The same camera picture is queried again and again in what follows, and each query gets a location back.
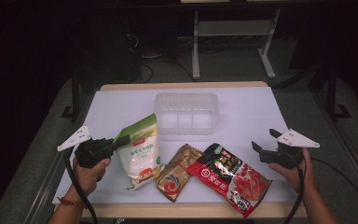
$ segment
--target black cable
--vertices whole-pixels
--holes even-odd
[[[101,63],[99,60],[97,60],[96,58],[94,58],[92,55],[90,55],[82,46],[80,43],[78,43],[74,38],[70,37],[72,43],[74,43],[76,45],[76,47],[78,49],[80,49],[80,51],[82,53],[84,53],[84,55],[87,56],[87,58],[89,58],[90,60],[92,60],[94,63],[96,63],[98,66],[100,66],[106,73],[108,74],[113,74],[113,75],[122,75],[122,73],[120,73],[119,71],[117,71],[116,69],[112,69],[112,68],[108,68],[106,67],[103,63]],[[110,80],[106,79],[106,77],[101,77],[102,81],[105,83],[109,83]],[[128,84],[128,83],[132,83],[133,80],[126,80],[124,83]]]
[[[147,63],[172,63],[172,64],[175,64],[175,65],[179,66],[180,68],[182,68],[182,69],[186,72],[186,74],[191,78],[191,80],[192,80],[193,82],[196,82],[196,81],[197,81],[196,79],[194,79],[194,78],[191,76],[191,74],[187,71],[187,69],[185,69],[185,68],[184,68],[181,64],[179,64],[178,62],[161,61],[161,62],[147,62]],[[153,69],[152,69],[151,67],[149,67],[149,66],[147,66],[147,65],[145,65],[145,64],[142,64],[142,65],[148,67],[151,71],[153,71]]]
[[[358,188],[356,187],[356,185],[355,185],[347,176],[345,176],[342,172],[340,172],[336,167],[334,167],[333,165],[327,163],[326,161],[321,161],[321,160],[319,160],[319,159],[312,158],[312,157],[311,157],[310,159],[313,160],[313,161],[318,161],[318,162],[320,162],[320,163],[322,163],[322,164],[324,164],[324,165],[330,167],[331,169],[333,169],[333,170],[336,171],[337,173],[339,173],[342,177],[344,177],[344,178],[348,181],[348,183],[351,184],[351,186],[352,186],[352,187],[356,190],[356,192],[358,193]]]
[[[77,191],[77,194],[80,196],[83,203],[89,209],[89,212],[91,213],[92,220],[93,220],[94,224],[98,224],[98,219],[97,219],[97,215],[95,214],[94,208],[92,207],[92,204],[90,203],[89,199],[86,197],[83,189],[80,187],[79,183],[77,182],[77,180],[75,178],[74,170],[72,169],[72,166],[71,166],[71,162],[69,161],[73,149],[74,148],[72,147],[70,149],[65,150],[65,155],[64,155],[63,159],[65,161],[66,170],[68,171],[68,175],[71,178],[72,184],[74,185],[74,187]]]
[[[177,51],[180,52],[180,51],[183,51],[185,49],[190,49],[193,47],[193,44],[194,44],[194,40],[193,40],[193,37],[189,37],[188,39],[190,39],[190,41],[187,41],[187,43],[185,44],[182,44],[181,46],[177,47]]]
[[[146,68],[148,68],[148,69],[150,70],[150,77],[149,77],[148,79],[144,80],[144,75],[143,75],[142,72],[141,72],[141,74],[140,74],[140,76],[139,76],[139,82],[140,82],[140,83],[147,83],[147,82],[149,82],[149,81],[152,79],[152,77],[153,77],[153,75],[154,75],[153,69],[152,69],[150,66],[148,66],[148,65],[146,65],[146,64],[144,64],[144,63],[141,63],[141,66],[144,66],[144,67],[146,67]]]
[[[221,43],[222,38],[220,38],[219,41],[216,41],[213,38],[205,38],[199,41],[199,53],[202,54],[215,54],[218,52],[226,51],[231,48],[230,41],[227,42],[227,45],[225,43]]]
[[[292,77],[289,77],[285,81],[283,81],[283,82],[281,82],[279,84],[271,86],[271,88],[272,89],[284,89],[284,88],[292,85],[293,83],[299,81],[301,78],[306,77],[306,76],[318,71],[323,66],[324,66],[323,63],[316,63],[315,65],[313,65],[313,66],[311,66],[311,67],[299,72],[298,74],[296,74],[296,75],[294,75]]]
[[[305,175],[307,174],[307,161],[304,159],[304,178],[305,178]]]
[[[296,202],[295,204],[293,204],[293,207],[292,207],[292,210],[290,211],[289,215],[287,216],[286,220],[283,222],[283,224],[288,224],[292,221],[293,219],[293,216],[295,215],[298,207],[300,206],[301,204],[301,201],[302,201],[302,197],[304,195],[304,188],[305,188],[305,183],[304,183],[304,174],[301,170],[301,168],[299,167],[299,165],[297,164],[297,162],[295,161],[295,159],[289,154],[287,153],[286,151],[282,150],[282,152],[288,156],[290,158],[290,160],[293,161],[293,163],[296,165],[296,168],[297,168],[297,172],[298,172],[298,178],[300,180],[300,192],[298,193],[297,195],[297,199],[296,199]]]

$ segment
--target wooden table edge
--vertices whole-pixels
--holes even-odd
[[[235,87],[267,87],[263,81],[250,82],[181,82],[181,83],[137,83],[137,84],[107,84],[100,91],[130,91],[130,90],[161,90],[186,88],[235,88]]]
[[[248,218],[282,218],[292,210],[291,203],[263,203]],[[229,203],[117,203],[94,204],[97,217],[111,218],[242,218],[242,215]],[[295,217],[306,217],[301,204]],[[85,210],[83,217],[91,217]]]

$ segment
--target red bracelet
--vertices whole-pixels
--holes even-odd
[[[72,201],[66,200],[64,197],[62,197],[62,198],[57,197],[57,199],[63,205],[72,205],[72,206],[75,206],[75,207],[80,207],[80,208],[86,208],[87,209],[87,206],[84,203],[72,202]]]

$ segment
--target food package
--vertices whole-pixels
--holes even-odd
[[[186,171],[221,194],[244,218],[261,203],[272,182],[216,143]]]
[[[201,155],[202,151],[189,144],[184,144],[161,171],[157,180],[157,187],[171,202],[176,201],[179,193],[190,178],[186,168]]]
[[[118,134],[117,139],[126,135],[131,139],[127,145],[117,150],[121,164],[131,179],[132,187],[128,190],[138,189],[159,176],[163,165],[158,154],[157,133],[157,118],[152,114]]]

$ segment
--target snack bag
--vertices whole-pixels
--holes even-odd
[[[162,168],[158,154],[157,119],[152,114],[121,130],[117,138],[129,135],[130,142],[117,150],[134,190],[153,181]]]
[[[272,182],[216,143],[186,171],[225,197],[244,218],[261,203]]]
[[[202,152],[198,149],[189,144],[184,144],[159,174],[158,190],[171,202],[176,201],[180,191],[190,178],[186,168],[201,155]]]

